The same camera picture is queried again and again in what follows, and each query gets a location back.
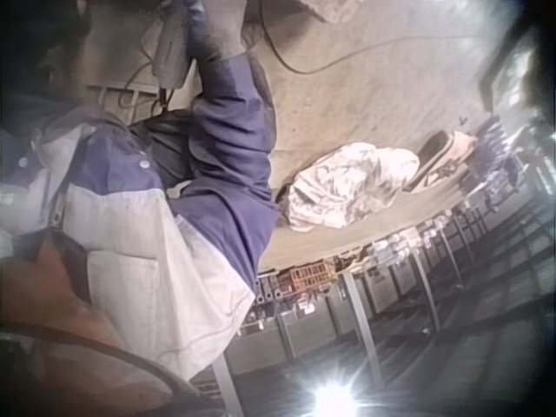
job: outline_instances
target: person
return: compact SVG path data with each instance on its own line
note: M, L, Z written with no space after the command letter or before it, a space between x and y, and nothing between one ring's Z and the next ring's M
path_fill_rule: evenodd
M246 0L183 4L202 94L128 128L76 99L89 7L3 3L0 250L3 321L97 339L188 381L241 326L279 212Z

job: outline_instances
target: bright light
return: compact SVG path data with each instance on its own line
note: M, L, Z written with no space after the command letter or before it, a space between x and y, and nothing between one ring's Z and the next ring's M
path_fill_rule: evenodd
M315 395L314 417L356 417L357 404L349 393L349 387L337 384L320 387Z

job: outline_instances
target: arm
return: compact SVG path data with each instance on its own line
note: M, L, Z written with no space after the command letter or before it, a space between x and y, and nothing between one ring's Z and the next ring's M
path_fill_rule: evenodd
M279 216L268 187L274 111L255 87L246 54L199 70L203 94L189 138L195 179L170 207L252 287Z

